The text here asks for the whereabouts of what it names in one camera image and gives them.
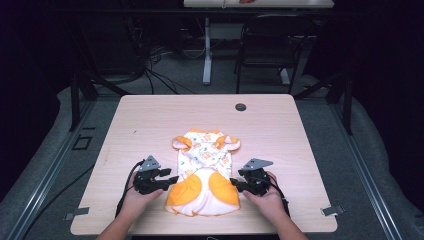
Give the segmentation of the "white background table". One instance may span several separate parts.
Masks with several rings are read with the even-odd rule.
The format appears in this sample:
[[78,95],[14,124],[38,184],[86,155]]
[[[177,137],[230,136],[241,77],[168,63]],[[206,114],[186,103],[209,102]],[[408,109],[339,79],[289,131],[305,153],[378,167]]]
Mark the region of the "white background table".
[[[331,9],[334,0],[256,0],[249,4],[240,4],[239,0],[183,0],[184,7],[195,9]],[[203,71],[203,84],[211,83],[212,55],[210,19],[205,17],[205,62]]]

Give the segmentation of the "black chair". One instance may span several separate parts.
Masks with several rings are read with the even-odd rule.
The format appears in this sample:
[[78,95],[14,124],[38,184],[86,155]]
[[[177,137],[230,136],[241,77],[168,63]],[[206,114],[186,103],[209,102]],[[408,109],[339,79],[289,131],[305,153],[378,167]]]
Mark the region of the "black chair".
[[236,92],[240,92],[241,70],[274,68],[291,69],[288,92],[291,92],[304,41],[315,29],[312,19],[304,15],[260,14],[242,27],[234,67]]

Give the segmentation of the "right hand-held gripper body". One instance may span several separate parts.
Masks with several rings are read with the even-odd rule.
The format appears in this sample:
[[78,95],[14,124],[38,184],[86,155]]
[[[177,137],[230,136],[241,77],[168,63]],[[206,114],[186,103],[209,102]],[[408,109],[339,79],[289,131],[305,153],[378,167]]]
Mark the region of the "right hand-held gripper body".
[[265,167],[271,166],[272,161],[252,158],[241,169],[250,171],[250,176],[243,177],[244,182],[248,184],[246,191],[253,195],[263,196],[270,187],[270,177],[264,170]]

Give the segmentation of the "orange and white baby romper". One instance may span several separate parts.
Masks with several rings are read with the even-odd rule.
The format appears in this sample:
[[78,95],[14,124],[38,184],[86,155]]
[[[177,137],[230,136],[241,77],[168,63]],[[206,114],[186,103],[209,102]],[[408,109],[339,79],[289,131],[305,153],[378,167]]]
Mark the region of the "orange and white baby romper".
[[172,140],[178,150],[179,179],[169,190],[165,210],[185,216],[220,216],[240,209],[232,185],[232,152],[239,139],[219,130],[190,129]]

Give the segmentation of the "grey metal table bracket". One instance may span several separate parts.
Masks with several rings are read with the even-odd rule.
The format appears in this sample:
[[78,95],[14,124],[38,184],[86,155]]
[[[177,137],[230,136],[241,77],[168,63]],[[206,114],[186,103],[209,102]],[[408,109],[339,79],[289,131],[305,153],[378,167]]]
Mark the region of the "grey metal table bracket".
[[341,205],[329,206],[321,209],[321,214],[324,216],[338,216],[345,212],[345,209]]
[[89,213],[89,208],[88,207],[84,207],[84,208],[78,208],[75,209],[73,211],[69,211],[64,215],[64,220],[65,221],[71,221],[74,219],[75,216],[80,216],[80,215],[86,215]]

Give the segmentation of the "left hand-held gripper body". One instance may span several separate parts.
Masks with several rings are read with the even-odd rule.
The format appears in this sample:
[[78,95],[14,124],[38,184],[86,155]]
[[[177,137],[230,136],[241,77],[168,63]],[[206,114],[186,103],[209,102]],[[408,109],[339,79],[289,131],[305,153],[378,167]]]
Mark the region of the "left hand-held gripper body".
[[133,180],[135,190],[142,195],[146,195],[156,190],[164,189],[163,183],[156,180],[156,177],[161,173],[160,167],[161,165],[153,156],[148,156],[144,159]]

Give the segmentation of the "person's right hand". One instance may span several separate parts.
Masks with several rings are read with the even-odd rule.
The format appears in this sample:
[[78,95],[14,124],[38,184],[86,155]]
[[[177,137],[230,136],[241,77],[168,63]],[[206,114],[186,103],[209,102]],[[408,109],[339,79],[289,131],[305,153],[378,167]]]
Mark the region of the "person's right hand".
[[263,196],[253,195],[248,191],[243,191],[243,195],[257,206],[260,213],[273,225],[278,225],[287,217],[284,210],[283,201],[279,191],[276,189],[277,180],[273,173],[267,172],[271,186]]

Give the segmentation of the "aluminium floor rail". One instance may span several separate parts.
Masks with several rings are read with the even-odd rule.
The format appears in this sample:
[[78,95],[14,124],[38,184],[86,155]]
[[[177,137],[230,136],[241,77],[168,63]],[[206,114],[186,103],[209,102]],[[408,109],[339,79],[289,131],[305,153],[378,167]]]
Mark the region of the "aluminium floor rail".
[[95,105],[96,102],[92,101],[84,103],[80,120],[72,131],[66,123],[72,120],[71,113],[68,108],[60,109],[53,128],[0,204],[0,217],[4,220],[4,226],[0,229],[3,240],[23,239],[62,169],[71,145],[77,140],[82,124]]
[[387,207],[386,201],[383,199],[374,181],[374,178],[368,169],[363,155],[357,145],[355,137],[349,134],[343,125],[341,110],[337,105],[334,104],[330,104],[329,109],[335,119],[338,128],[342,132],[343,138],[349,146],[350,152],[353,156],[353,165],[387,240],[404,240]]

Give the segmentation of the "black metal frame stand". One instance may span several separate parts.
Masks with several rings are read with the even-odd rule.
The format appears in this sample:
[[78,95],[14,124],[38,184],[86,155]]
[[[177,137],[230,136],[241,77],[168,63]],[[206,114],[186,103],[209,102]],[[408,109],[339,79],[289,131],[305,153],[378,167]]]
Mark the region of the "black metal frame stand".
[[320,81],[306,90],[295,94],[296,100],[306,98],[307,96],[315,93],[319,89],[330,86],[330,89],[325,97],[328,104],[337,104],[340,99],[343,99],[343,110],[342,110],[342,126],[348,135],[352,135],[351,129],[351,115],[352,115],[352,103],[353,103],[353,70],[346,68],[340,73],[336,73],[333,76]]
[[66,20],[65,26],[72,39],[70,50],[73,68],[73,77],[70,84],[72,123],[70,130],[74,131],[81,122],[80,94],[83,94],[88,101],[96,101],[99,94],[94,87],[95,83],[106,87],[119,96],[128,95],[128,92],[107,81],[99,74],[78,21]]

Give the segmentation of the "person's left hand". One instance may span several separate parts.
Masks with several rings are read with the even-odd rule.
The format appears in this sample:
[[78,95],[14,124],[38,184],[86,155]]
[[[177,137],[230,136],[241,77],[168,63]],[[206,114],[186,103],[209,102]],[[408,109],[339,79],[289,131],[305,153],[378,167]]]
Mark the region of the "person's left hand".
[[135,173],[131,175],[129,183],[127,184],[127,187],[125,189],[125,196],[121,206],[121,210],[132,212],[134,215],[140,217],[144,210],[147,208],[147,206],[152,201],[156,200],[159,196],[162,195],[163,190],[159,189],[150,194],[142,195],[138,191],[136,191],[133,186],[134,177]]

